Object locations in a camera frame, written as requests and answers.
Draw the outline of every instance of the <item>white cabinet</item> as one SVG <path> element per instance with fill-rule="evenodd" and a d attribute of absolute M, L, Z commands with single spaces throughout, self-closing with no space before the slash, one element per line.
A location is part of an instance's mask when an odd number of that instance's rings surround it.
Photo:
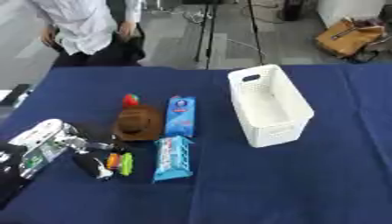
<path fill-rule="evenodd" d="M 382 11 L 386 0 L 319 0 L 318 13 L 326 26 L 343 17 L 373 18 Z"/>

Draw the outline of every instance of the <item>green toy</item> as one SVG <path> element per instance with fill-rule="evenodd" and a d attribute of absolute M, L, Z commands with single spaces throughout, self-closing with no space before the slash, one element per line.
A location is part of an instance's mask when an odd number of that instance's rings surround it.
<path fill-rule="evenodd" d="M 133 172 L 133 157 L 130 152 L 121 156 L 121 170 L 120 174 L 128 177 Z"/>

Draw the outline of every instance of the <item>hand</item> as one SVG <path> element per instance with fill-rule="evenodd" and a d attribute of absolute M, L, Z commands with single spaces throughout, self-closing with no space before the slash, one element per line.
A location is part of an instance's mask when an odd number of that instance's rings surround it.
<path fill-rule="evenodd" d="M 134 22 L 130 22 L 130 21 L 123 22 L 119 30 L 119 34 L 122 40 L 125 42 L 130 40 L 130 37 L 132 37 L 132 34 L 136 28 L 137 28 L 137 24 Z"/>
<path fill-rule="evenodd" d="M 41 31 L 41 41 L 46 46 L 53 46 L 54 45 L 54 37 L 56 36 L 56 29 L 48 25 Z"/>

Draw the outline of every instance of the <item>red ball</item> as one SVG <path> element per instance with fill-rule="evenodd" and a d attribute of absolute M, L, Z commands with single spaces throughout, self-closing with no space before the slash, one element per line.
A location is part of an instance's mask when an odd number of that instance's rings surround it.
<path fill-rule="evenodd" d="M 127 108 L 139 105 L 139 97 L 135 94 L 126 94 L 122 99 L 122 107 Z"/>

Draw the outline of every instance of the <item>white shirt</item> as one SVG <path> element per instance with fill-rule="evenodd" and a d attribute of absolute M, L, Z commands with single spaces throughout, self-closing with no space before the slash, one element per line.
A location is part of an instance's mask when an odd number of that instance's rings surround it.
<path fill-rule="evenodd" d="M 25 0 L 48 25 L 59 27 L 56 42 L 69 55 L 95 54 L 110 45 L 117 23 L 106 0 Z M 127 21 L 140 22 L 142 0 L 125 0 Z"/>

